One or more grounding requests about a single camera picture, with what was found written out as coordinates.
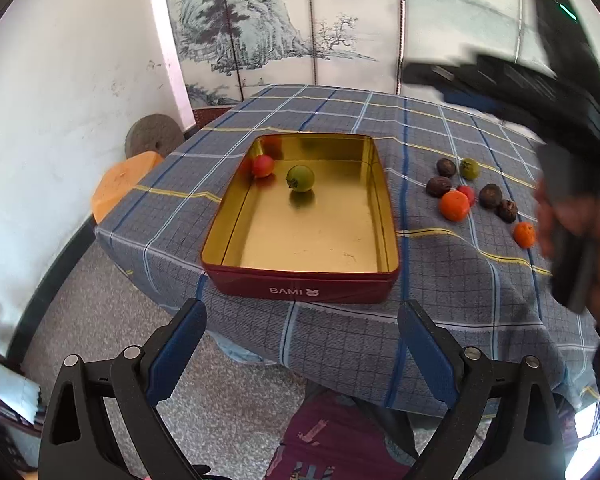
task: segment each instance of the white wall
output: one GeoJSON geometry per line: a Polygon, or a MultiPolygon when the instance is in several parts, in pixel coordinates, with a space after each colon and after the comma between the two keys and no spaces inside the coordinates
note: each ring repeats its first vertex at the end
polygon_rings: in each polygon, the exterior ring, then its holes
{"type": "Polygon", "coordinates": [[[131,124],[189,126],[173,81],[150,0],[15,0],[0,20],[1,352],[131,124]]]}

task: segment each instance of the table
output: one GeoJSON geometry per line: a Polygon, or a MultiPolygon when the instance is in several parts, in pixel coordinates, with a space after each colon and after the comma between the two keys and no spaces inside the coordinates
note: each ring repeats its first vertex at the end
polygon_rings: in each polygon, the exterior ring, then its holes
{"type": "MultiPolygon", "coordinates": [[[[482,165],[476,190],[494,182],[535,222],[536,142],[488,118],[395,95],[322,86],[269,86],[171,153],[97,227],[107,254],[168,312],[203,300],[208,327],[256,354],[337,391],[441,415],[400,340],[400,302],[414,298],[462,346],[490,358],[542,361],[555,391],[576,408],[596,397],[592,318],[551,297],[549,263],[520,249],[512,226],[480,206],[445,220],[424,185],[442,157],[482,165]],[[254,300],[220,294],[200,249],[221,196],[252,140],[285,132],[357,132],[375,138],[398,229],[400,277],[381,304],[254,300]]],[[[459,185],[458,176],[454,183],[459,185]]]]}

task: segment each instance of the brown dried fruit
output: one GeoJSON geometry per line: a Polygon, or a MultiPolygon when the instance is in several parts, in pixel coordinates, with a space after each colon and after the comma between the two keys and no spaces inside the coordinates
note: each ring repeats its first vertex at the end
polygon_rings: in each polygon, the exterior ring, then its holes
{"type": "Polygon", "coordinates": [[[496,209],[502,201],[502,191],[495,184],[487,184],[480,190],[478,201],[485,209],[496,209]]]}
{"type": "Polygon", "coordinates": [[[441,158],[436,163],[436,169],[438,170],[438,174],[449,178],[454,176],[457,171],[456,164],[448,158],[441,158]]]}
{"type": "Polygon", "coordinates": [[[427,194],[440,198],[451,189],[451,181],[446,176],[434,176],[427,182],[427,194]]]}
{"type": "Polygon", "coordinates": [[[513,200],[501,200],[497,213],[507,224],[513,224],[518,216],[518,206],[513,200]]]}

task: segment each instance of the blue gripper pad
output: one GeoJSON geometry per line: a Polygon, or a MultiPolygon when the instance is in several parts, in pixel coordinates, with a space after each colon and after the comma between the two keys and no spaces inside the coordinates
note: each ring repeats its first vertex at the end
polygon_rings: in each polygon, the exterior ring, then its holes
{"type": "Polygon", "coordinates": [[[422,311],[421,314],[416,312],[412,303],[415,302],[403,303],[398,311],[400,335],[409,348],[431,394],[437,400],[444,402],[448,409],[452,409],[458,400],[454,368],[430,332],[430,330],[440,329],[430,320],[419,304],[417,307],[422,311]],[[430,329],[421,319],[422,315],[426,316],[429,321],[430,329]]]}
{"type": "MultiPolygon", "coordinates": [[[[188,308],[189,305],[186,303],[182,308],[188,308]]],[[[160,400],[171,397],[205,329],[205,304],[194,300],[149,368],[146,398],[150,406],[155,407],[160,400]]]]}

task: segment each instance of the green tomato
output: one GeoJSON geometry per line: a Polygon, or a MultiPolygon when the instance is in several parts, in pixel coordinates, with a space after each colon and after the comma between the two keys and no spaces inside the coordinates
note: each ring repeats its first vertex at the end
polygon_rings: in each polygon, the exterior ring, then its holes
{"type": "Polygon", "coordinates": [[[309,191],[315,182],[315,175],[311,168],[298,165],[292,167],[286,174],[286,183],[298,193],[309,191]]]}
{"type": "Polygon", "coordinates": [[[460,174],[467,180],[475,180],[480,175],[480,164],[472,158],[464,158],[460,163],[460,174]]]}

